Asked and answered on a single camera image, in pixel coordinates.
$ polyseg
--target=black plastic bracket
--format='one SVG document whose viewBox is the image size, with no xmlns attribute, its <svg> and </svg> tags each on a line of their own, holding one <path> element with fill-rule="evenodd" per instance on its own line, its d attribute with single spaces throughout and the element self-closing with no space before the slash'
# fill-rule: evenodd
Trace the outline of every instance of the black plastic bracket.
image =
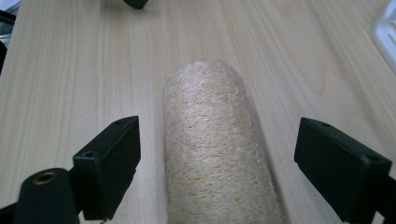
<svg viewBox="0 0 396 224">
<path fill-rule="evenodd" d="M 123 0 L 128 6 L 134 9 L 142 9 L 149 0 Z"/>
<path fill-rule="evenodd" d="M 28 177 L 17 203 L 0 210 L 0 223 L 79 223 L 114 217 L 140 162 L 138 116 L 119 119 L 74 157 L 75 166 Z"/>
<path fill-rule="evenodd" d="M 330 124 L 301 119 L 294 160 L 342 221 L 396 220 L 391 161 Z"/>
</svg>

